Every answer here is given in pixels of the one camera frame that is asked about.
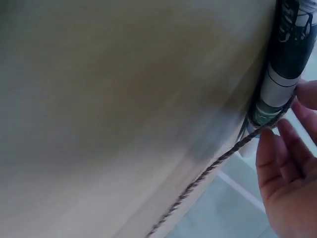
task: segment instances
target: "printed graphic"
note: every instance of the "printed graphic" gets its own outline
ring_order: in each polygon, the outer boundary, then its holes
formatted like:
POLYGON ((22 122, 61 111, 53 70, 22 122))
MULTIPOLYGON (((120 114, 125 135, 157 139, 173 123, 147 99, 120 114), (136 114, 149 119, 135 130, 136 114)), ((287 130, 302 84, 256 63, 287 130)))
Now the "printed graphic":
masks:
POLYGON ((278 33, 269 49, 269 64, 253 120, 263 125, 290 99, 317 37, 317 0, 283 0, 278 33))

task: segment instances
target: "white stripe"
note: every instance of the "white stripe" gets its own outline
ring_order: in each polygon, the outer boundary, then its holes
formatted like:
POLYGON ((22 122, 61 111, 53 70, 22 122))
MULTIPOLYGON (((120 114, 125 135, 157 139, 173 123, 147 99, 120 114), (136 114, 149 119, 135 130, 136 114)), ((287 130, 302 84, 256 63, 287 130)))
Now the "white stripe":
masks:
POLYGON ((217 176, 225 181, 228 185, 230 185, 234 190, 240 193, 245 199, 251 202, 255 207, 265 213, 264 205, 261 201, 259 201, 256 197, 250 194, 247 190, 245 190, 241 185, 236 183, 232 178, 226 175, 224 172, 219 171, 217 176))

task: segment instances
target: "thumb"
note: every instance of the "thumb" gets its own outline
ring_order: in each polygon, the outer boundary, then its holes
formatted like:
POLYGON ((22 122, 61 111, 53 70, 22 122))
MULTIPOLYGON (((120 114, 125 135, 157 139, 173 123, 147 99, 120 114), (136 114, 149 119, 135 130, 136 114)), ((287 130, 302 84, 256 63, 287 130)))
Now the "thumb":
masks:
POLYGON ((300 82, 296 87, 296 95, 303 106, 317 110, 317 81, 300 82))

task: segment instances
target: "twine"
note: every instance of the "twine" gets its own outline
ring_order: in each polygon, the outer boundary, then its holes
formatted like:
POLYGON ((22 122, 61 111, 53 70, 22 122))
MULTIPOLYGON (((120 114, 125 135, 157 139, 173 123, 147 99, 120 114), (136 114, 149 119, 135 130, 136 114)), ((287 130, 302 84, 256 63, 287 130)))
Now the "twine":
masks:
POLYGON ((175 210, 177 210, 180 206, 180 204, 184 201, 185 198, 189 196, 191 192, 194 191, 194 189, 206 179, 206 177, 213 171, 215 168, 217 168, 220 164, 222 164, 224 161, 226 161, 231 155, 233 155, 235 152, 237 152, 240 148, 242 148, 245 144, 249 143, 253 138, 257 137, 261 134, 261 132, 266 128, 274 128, 276 127, 277 122, 285 115, 285 113, 290 109, 292 106, 292 102, 295 98, 295 93, 293 93, 292 97, 288 100, 288 102, 285 104, 283 109, 280 111, 278 115, 276 115, 272 120, 270 120, 268 123, 266 123, 263 126, 257 126, 252 122, 252 120, 249 119, 249 122, 251 125, 254 125, 255 127, 259 127, 254 132, 249 134, 248 136, 244 137, 242 140, 238 141, 232 149, 221 155, 215 162, 213 162, 209 167, 203 171, 203 173, 195 179, 193 182, 191 182, 185 190, 178 196, 176 201, 167 209, 167 211, 160 217, 159 221, 152 226, 152 229, 145 238, 149 238, 153 233, 155 233, 159 227, 163 225, 164 222, 166 222, 167 218, 170 217, 175 210))

